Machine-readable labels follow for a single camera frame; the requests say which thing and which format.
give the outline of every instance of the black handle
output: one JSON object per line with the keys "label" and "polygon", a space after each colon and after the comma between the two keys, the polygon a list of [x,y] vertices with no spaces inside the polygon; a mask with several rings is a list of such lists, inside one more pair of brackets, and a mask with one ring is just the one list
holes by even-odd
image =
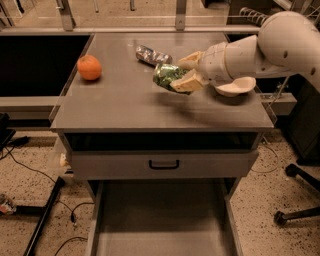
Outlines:
{"label": "black handle", "polygon": [[176,160],[176,164],[173,166],[154,166],[152,165],[152,160],[149,160],[149,167],[150,169],[153,170],[174,170],[174,169],[178,169],[180,165],[180,161]]}

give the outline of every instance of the terrazzo floor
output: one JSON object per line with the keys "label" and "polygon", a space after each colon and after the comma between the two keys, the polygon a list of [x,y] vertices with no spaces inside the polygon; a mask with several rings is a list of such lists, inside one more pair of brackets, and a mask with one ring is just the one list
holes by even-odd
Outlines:
{"label": "terrazzo floor", "polygon": [[[61,27],[61,19],[55,9],[55,1],[26,0],[24,2],[26,12],[23,16],[17,12],[13,1],[4,2],[7,3],[18,26]],[[76,22],[83,27],[105,26],[106,24],[108,26],[126,25],[129,19],[121,19],[119,23],[119,20],[112,19],[112,17],[119,15],[119,12],[127,13],[129,1],[121,2],[122,4],[118,5],[121,8],[118,11],[115,11],[113,7],[115,2],[119,1],[108,2],[109,5],[98,1],[99,14],[94,11],[93,1],[70,1],[70,5],[75,6],[73,10]],[[188,15],[195,17],[195,19],[188,20],[189,24],[225,23],[223,17],[228,11],[225,5],[218,3],[211,6],[210,11],[203,9],[199,2],[193,0],[192,9],[190,5],[188,7]],[[166,5],[168,17],[164,21],[161,19],[164,23],[160,25],[174,24],[172,17],[174,11],[170,8],[170,4],[171,1]],[[150,17],[142,19],[143,21],[133,17],[141,15],[141,6],[148,6],[147,12],[157,10],[154,1],[137,0],[137,12],[130,13],[130,24],[140,25],[141,22],[150,21]],[[199,15],[205,18],[199,21],[196,19]],[[18,131],[15,135],[16,138],[22,136],[29,136],[30,141],[12,151],[16,161],[35,170],[41,170],[54,180],[61,176],[66,181],[36,247],[36,255],[53,256],[65,241],[73,237],[80,238],[75,238],[65,244],[58,255],[83,255],[86,248],[86,240],[83,238],[88,237],[94,207],[85,185],[73,179],[72,174],[65,174],[66,168],[57,167],[57,156],[60,152],[53,150],[57,138],[54,133]],[[320,255],[320,217],[290,221],[284,227],[278,227],[273,222],[273,215],[277,210],[290,212],[320,205],[320,194],[302,179],[288,178],[285,175],[284,168],[294,163],[297,156],[282,136],[281,131],[275,129],[265,137],[268,143],[259,145],[258,160],[248,176],[241,179],[230,201],[243,255]],[[303,169],[320,178],[320,167],[308,166]],[[0,161],[0,175],[2,177],[0,193],[5,193],[17,205],[42,206],[53,188],[53,182],[49,178],[17,164],[11,156]],[[77,225],[74,226],[70,220],[71,211],[81,203],[85,204],[76,209]],[[37,220],[37,217],[31,216],[0,215],[0,255],[23,255]]]}

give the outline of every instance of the closed drawer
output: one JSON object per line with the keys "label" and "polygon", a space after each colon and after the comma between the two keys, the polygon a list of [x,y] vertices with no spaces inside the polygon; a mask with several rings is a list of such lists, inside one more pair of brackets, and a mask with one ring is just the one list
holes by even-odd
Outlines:
{"label": "closed drawer", "polygon": [[246,176],[258,157],[244,153],[111,154],[73,152],[75,177],[84,180]]}

